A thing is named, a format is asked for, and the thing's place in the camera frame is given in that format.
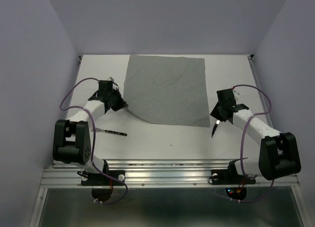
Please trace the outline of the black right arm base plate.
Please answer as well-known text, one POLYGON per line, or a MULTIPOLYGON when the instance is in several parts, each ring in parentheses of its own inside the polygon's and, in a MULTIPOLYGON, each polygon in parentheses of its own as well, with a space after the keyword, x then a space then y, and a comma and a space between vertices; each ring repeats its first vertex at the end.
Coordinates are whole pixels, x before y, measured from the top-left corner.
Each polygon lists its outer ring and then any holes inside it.
POLYGON ((236 171, 230 172, 227 169, 213 169, 211 170, 208 183, 212 185, 254 185, 256 184, 256 180, 239 175, 236 171))

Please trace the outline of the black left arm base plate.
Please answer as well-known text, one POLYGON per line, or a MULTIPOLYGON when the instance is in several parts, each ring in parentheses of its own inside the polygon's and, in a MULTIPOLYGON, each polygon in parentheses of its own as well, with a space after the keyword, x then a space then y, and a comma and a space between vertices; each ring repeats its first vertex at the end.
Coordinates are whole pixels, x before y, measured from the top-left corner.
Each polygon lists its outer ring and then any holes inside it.
MULTIPOLYGON (((119 181, 113 181, 106 178, 102 174, 87 173, 86 171, 77 171, 77 174, 81 177, 81 186, 123 186, 119 181)), ((110 170, 109 175, 115 179, 119 176, 125 177, 124 170, 110 170)))

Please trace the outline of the grey cloth napkin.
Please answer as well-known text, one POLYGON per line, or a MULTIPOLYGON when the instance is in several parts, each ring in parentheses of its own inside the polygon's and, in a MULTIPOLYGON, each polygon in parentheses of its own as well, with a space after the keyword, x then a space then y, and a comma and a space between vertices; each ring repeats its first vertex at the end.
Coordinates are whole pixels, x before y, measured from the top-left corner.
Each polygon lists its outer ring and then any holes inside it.
POLYGON ((123 98, 148 123, 210 126, 203 58, 131 55, 123 98))

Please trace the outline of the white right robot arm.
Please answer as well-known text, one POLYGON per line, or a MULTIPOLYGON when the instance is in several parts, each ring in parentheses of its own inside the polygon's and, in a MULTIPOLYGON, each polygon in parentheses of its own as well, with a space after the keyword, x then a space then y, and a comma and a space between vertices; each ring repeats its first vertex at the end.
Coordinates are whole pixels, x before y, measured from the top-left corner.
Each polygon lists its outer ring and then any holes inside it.
POLYGON ((248 135, 258 144, 259 156, 250 161, 241 148, 239 159, 230 161, 226 169, 212 171, 214 183, 237 184, 244 178, 247 183, 254 184, 259 175, 272 181, 301 171, 297 141, 292 133, 270 127, 246 105, 238 104, 232 88, 217 91, 217 96, 218 102, 210 115, 217 123, 228 121, 240 128, 243 131, 241 145, 248 135))

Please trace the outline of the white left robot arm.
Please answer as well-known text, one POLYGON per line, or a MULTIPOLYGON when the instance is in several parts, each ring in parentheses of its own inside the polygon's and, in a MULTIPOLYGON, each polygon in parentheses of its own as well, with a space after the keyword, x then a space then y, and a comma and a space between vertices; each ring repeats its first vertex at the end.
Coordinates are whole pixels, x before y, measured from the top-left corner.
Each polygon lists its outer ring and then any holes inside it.
POLYGON ((109 110, 119 111, 128 107, 124 101, 119 86, 113 78, 98 80, 98 90, 88 99, 85 106, 71 106, 60 109, 63 111, 79 109, 66 120, 55 123, 53 141, 53 159, 67 164, 73 164, 103 185, 109 181, 107 161, 98 158, 95 152, 96 125, 98 118, 109 110))

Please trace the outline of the black handled knife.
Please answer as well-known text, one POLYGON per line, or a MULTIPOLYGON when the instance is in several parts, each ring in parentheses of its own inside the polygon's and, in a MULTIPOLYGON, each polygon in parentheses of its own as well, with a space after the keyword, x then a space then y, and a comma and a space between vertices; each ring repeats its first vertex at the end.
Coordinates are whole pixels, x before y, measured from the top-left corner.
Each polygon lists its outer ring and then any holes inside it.
POLYGON ((214 136, 214 134, 215 134, 215 132, 216 132, 216 130, 217 130, 219 124, 220 124, 220 120, 216 120, 216 122, 215 122, 215 124, 214 124, 214 126, 213 126, 213 129, 212 129, 211 137, 214 136))

